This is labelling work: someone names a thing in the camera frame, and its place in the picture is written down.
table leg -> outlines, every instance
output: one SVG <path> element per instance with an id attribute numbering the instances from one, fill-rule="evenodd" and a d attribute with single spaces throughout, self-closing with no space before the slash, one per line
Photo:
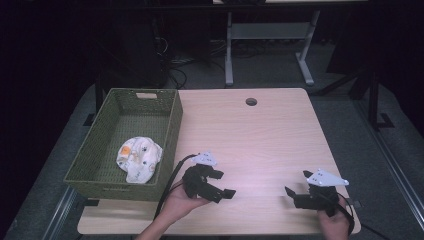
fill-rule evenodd
<path id="1" fill-rule="evenodd" d="M 314 80 L 312 79 L 311 73 L 309 71 L 308 65 L 306 64 L 305 59 L 309 50 L 309 46 L 311 45 L 312 37 L 314 36 L 315 27 L 318 22 L 319 14 L 320 14 L 320 11 L 314 12 L 312 16 L 312 20 L 308 28 L 308 32 L 305 37 L 305 45 L 303 47 L 303 50 L 300 53 L 296 53 L 297 62 L 299 63 L 303 78 L 305 79 L 306 84 L 309 86 L 314 85 Z"/>
<path id="2" fill-rule="evenodd" d="M 225 85 L 233 86 L 233 63 L 231 61 L 231 12 L 228 13 L 227 22 L 227 55 L 225 56 Z"/>

dark background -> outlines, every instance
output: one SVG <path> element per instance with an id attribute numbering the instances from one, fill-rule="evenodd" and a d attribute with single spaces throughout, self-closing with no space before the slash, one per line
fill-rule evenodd
<path id="1" fill-rule="evenodd" d="M 326 26 L 333 23 L 333 27 L 320 28 L 318 22 L 314 41 L 332 39 L 338 43 L 330 72 L 348 74 L 364 64 L 375 71 L 424 135 L 424 28 L 420 24 L 423 5 L 412 1 L 393 2 L 384 5 L 372 2 L 375 4 L 354 8 L 350 18 L 343 22 L 343 28 L 336 12 L 323 11 L 320 22 Z M 89 86 L 99 79 L 106 91 L 112 86 L 161 87 L 166 81 L 166 68 L 157 59 L 153 33 L 146 18 L 82 11 L 76 7 L 77 3 L 0 2 L 3 111 L 0 237 L 9 228 Z M 199 16 L 202 20 L 193 23 L 192 19 Z M 216 15 L 188 14 L 184 18 L 171 15 L 164 19 L 166 22 L 172 22 L 174 27 L 162 30 L 175 47 L 191 51 L 199 58 L 207 58 L 205 43 L 211 37 L 225 34 L 225 31 L 215 31 L 225 29 L 221 28 L 225 21 Z M 198 29 L 194 31 L 197 34 L 190 38 L 184 34 L 187 26 Z M 132 34 L 134 29 L 142 31 Z M 197 41 L 187 44 L 189 39 Z M 123 62 L 112 56 L 119 56 Z M 133 68 L 140 62 L 145 63 L 144 67 Z"/>

cable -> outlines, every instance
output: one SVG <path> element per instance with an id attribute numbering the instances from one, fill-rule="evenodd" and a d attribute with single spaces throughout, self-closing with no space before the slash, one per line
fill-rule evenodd
<path id="1" fill-rule="evenodd" d="M 343 199 L 346 200 L 346 198 L 341 195 L 340 193 L 337 193 L 338 195 L 342 196 Z M 328 199 L 326 196 L 318 193 L 317 194 L 319 197 L 321 197 L 322 199 L 326 200 L 327 202 L 329 202 L 330 204 L 334 204 L 333 201 L 331 201 L 330 199 Z M 346 201 L 346 204 L 349 206 L 350 210 L 352 211 L 352 207 L 350 206 L 350 203 L 348 201 Z M 345 215 L 345 217 L 347 218 L 347 220 L 349 221 L 349 229 L 348 229 L 348 236 L 350 236 L 350 234 L 352 233 L 353 229 L 355 228 L 355 218 L 353 217 L 353 211 L 352 214 L 349 214 L 346 209 L 341 206 L 339 203 L 334 204 L 334 206 Z"/>
<path id="2" fill-rule="evenodd" d="M 174 74 L 171 73 L 171 70 L 180 72 L 181 74 L 183 74 L 184 76 L 184 81 L 183 83 L 179 83 L 177 78 L 175 78 Z M 176 69 L 176 68 L 170 68 L 169 69 L 169 78 L 171 78 L 171 80 L 175 83 L 175 88 L 176 89 L 181 89 L 185 87 L 185 84 L 187 83 L 187 75 L 185 74 L 185 72 L 183 72 L 182 70 Z"/>
<path id="3" fill-rule="evenodd" d="M 163 190 L 162 196 L 160 197 L 160 200 L 158 202 L 158 206 L 156 208 L 155 216 L 153 219 L 156 219 L 156 217 L 159 215 L 160 211 L 162 210 L 163 203 L 165 202 L 165 199 L 168 197 L 168 194 L 170 193 L 170 188 L 172 183 L 175 180 L 175 177 L 178 174 L 178 171 L 180 171 L 181 167 L 183 166 L 184 162 L 188 159 L 195 157 L 197 155 L 191 154 L 185 157 L 183 160 L 179 161 L 177 166 L 175 167 L 174 171 L 172 172 L 171 176 L 169 177 L 168 183 L 166 184 L 165 189 Z"/>

gray carpet floor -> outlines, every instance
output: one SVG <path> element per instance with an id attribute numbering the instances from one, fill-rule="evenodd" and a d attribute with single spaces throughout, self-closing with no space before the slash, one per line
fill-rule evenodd
<path id="1" fill-rule="evenodd" d="M 314 44 L 310 48 L 307 62 L 314 86 L 306 86 L 294 53 L 302 42 L 284 44 L 260 42 L 261 54 L 249 58 L 233 59 L 234 86 L 232 88 L 305 88 L 308 92 L 319 90 L 336 81 L 342 75 L 326 73 L 326 67 L 334 46 Z M 224 58 L 213 58 L 214 64 L 193 63 L 178 68 L 187 76 L 183 89 L 224 88 Z M 184 76 L 172 71 L 175 78 Z M 340 173 L 348 179 L 347 187 L 352 200 L 357 203 L 356 212 L 360 221 L 388 236 L 390 239 L 424 239 L 424 232 L 414 217 L 407 201 L 388 168 L 385 154 L 377 144 L 374 133 L 364 120 L 361 109 L 367 97 L 352 101 L 347 93 L 351 83 L 345 84 L 322 97 L 311 97 L 330 149 Z M 175 88 L 169 81 L 165 88 Z M 380 87 L 379 113 L 386 113 L 394 128 L 381 129 L 381 136 L 398 161 L 419 197 L 423 199 L 424 140 L 402 113 L 396 98 L 384 87 Z M 89 127 L 83 126 L 89 114 L 95 112 L 94 86 L 81 98 L 78 106 L 56 146 L 52 150 L 25 203 L 16 216 L 6 239 L 43 239 L 55 209 L 67 189 L 63 178 Z M 71 208 L 59 225 L 56 239 L 132 239 L 134 236 L 79 236 L 76 226 L 81 216 L 85 198 L 76 195 Z M 286 239 L 283 236 L 232 236 L 231 239 Z M 169 237 L 176 239 L 218 239 L 218 237 Z M 321 236 L 290 236 L 290 239 L 322 239 Z M 362 230 L 351 239 L 382 239 L 371 231 Z"/>

wooden table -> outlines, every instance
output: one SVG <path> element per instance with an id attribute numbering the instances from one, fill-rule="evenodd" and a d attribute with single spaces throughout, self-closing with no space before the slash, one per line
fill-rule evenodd
<path id="1" fill-rule="evenodd" d="M 220 180 L 209 183 L 237 190 L 231 200 L 193 210 L 172 225 L 169 235 L 296 235 L 319 233 L 316 211 L 296 209 L 284 186 L 307 193 L 303 170 L 339 171 L 303 89 L 180 91 L 184 109 L 176 162 L 210 150 Z M 257 105 L 249 106 L 246 99 Z M 176 181 L 192 166 L 187 161 Z M 338 192 L 348 197 L 345 187 Z M 157 203 L 100 200 L 86 206 L 82 234 L 137 234 L 147 227 Z M 356 226 L 360 230 L 355 214 Z"/>

